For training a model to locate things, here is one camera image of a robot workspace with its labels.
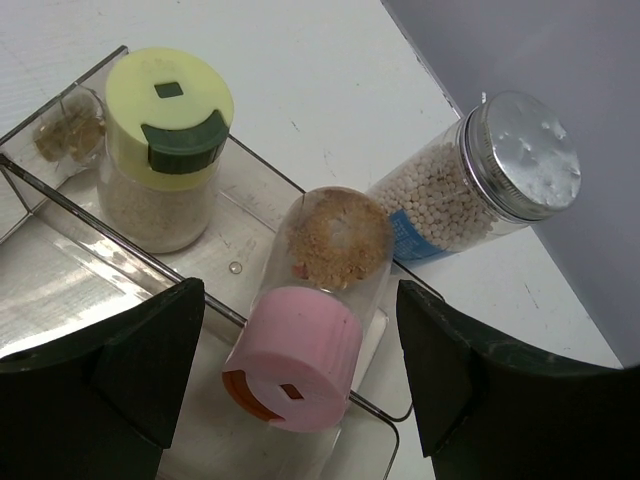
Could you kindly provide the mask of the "yellow cap spice bottle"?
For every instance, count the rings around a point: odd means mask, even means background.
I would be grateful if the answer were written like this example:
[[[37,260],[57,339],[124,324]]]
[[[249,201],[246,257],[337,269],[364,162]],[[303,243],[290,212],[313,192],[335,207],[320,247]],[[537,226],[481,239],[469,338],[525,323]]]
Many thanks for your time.
[[[219,157],[234,101],[222,76],[184,51],[149,47],[121,58],[105,84],[102,216],[149,253],[197,240],[213,216]]]

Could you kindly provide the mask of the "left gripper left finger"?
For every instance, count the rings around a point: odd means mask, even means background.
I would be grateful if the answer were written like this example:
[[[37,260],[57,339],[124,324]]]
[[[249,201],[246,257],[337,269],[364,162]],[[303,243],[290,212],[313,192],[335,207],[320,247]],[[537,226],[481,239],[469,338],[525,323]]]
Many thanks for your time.
[[[4,479],[153,479],[199,340],[204,283],[1,360]]]

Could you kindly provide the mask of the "pink cap spice bottle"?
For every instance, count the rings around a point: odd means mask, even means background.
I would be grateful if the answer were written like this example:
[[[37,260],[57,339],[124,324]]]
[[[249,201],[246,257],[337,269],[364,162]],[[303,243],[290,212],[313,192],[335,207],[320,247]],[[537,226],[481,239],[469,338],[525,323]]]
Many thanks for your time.
[[[365,194],[322,187],[299,197],[277,230],[222,370],[231,398],[287,431],[338,424],[393,247],[387,213]]]

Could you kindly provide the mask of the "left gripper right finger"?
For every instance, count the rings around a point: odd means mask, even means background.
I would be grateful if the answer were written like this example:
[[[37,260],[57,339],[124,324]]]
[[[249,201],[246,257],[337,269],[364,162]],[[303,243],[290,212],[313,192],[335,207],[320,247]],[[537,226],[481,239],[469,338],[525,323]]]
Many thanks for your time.
[[[635,479],[639,370],[507,335],[417,283],[396,317],[422,452],[439,479]]]

